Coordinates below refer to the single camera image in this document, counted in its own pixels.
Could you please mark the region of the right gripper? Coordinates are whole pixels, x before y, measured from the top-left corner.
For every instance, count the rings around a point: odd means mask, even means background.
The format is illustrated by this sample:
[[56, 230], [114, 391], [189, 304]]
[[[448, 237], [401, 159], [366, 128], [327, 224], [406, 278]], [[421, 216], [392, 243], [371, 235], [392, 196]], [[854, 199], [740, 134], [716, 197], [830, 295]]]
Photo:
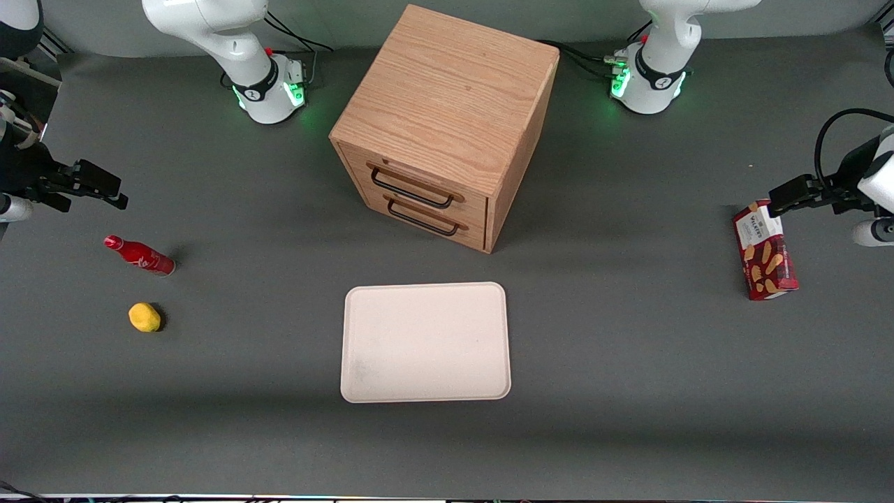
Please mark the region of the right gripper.
[[64, 165], [36, 143], [20, 150], [12, 143], [1, 147], [1, 189], [60, 212], [69, 212], [71, 196], [96, 198], [125, 210], [129, 198], [120, 191], [121, 179], [95, 163], [81, 159]]

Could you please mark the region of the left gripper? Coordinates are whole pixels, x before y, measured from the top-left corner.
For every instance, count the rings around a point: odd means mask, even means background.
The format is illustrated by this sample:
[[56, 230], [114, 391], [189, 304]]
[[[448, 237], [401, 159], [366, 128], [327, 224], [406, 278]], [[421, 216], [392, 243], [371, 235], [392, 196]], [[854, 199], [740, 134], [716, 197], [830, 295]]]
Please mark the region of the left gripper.
[[[893, 211], [893, 131], [884, 129], [879, 135], [855, 147], [841, 159], [837, 169], [840, 186], [864, 203], [874, 203], [885, 211]], [[768, 212], [781, 217], [791, 211], [831, 206], [840, 211], [840, 198], [827, 187], [823, 176], [799, 175], [769, 192]]]

